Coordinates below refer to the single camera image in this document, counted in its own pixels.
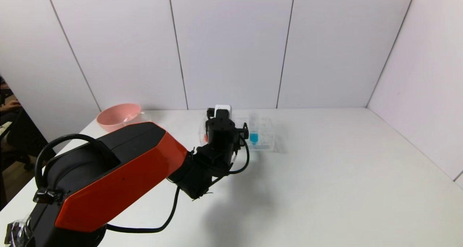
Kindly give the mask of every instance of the white table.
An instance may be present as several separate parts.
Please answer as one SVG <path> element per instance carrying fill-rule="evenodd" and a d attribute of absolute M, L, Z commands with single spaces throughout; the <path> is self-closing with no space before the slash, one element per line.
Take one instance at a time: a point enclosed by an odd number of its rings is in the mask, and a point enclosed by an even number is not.
<path fill-rule="evenodd" d="M 427 157 L 364 108 L 235 110 L 270 117 L 278 153 L 251 152 L 248 169 L 191 201 L 180 193 L 158 234 L 108 231 L 102 247 L 461 247 L 463 191 Z M 186 148 L 199 145 L 205 111 L 149 111 Z M 81 133 L 105 134 L 91 122 Z M 82 144 L 72 141 L 62 152 Z M 236 167 L 245 153 L 238 153 Z M 176 186 L 163 181 L 111 224 L 159 227 Z M 0 228 L 25 217 L 34 181 L 0 213 Z"/>

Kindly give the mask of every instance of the blue object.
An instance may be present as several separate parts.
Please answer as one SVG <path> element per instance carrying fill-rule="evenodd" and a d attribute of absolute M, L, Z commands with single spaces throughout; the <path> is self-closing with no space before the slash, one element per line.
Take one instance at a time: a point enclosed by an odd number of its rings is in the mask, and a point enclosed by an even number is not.
<path fill-rule="evenodd" d="M 259 141 L 259 134 L 258 133 L 251 133 L 249 134 L 249 140 L 253 145 L 256 145 Z"/>

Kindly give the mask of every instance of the floor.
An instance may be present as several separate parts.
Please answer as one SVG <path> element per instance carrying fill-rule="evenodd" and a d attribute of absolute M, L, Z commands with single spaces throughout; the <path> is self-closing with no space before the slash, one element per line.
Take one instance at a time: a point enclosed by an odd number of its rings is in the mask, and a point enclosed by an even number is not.
<path fill-rule="evenodd" d="M 5 99 L 5 102 L 16 100 L 16 97 L 10 96 Z M 36 158 L 30 157 L 32 163 L 35 163 Z M 3 171 L 3 182 L 5 183 L 5 192 L 7 200 L 10 201 L 14 196 L 34 177 L 34 171 L 27 171 L 23 163 L 15 162 Z"/>

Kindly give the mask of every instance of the person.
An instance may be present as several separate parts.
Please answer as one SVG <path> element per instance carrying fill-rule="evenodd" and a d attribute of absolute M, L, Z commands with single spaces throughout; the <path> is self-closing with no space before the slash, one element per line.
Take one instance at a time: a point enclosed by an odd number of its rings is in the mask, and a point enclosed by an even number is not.
<path fill-rule="evenodd" d="M 21 103 L 18 100 L 7 102 L 0 107 L 0 125 L 12 122 L 18 116 L 14 111 L 20 109 Z"/>

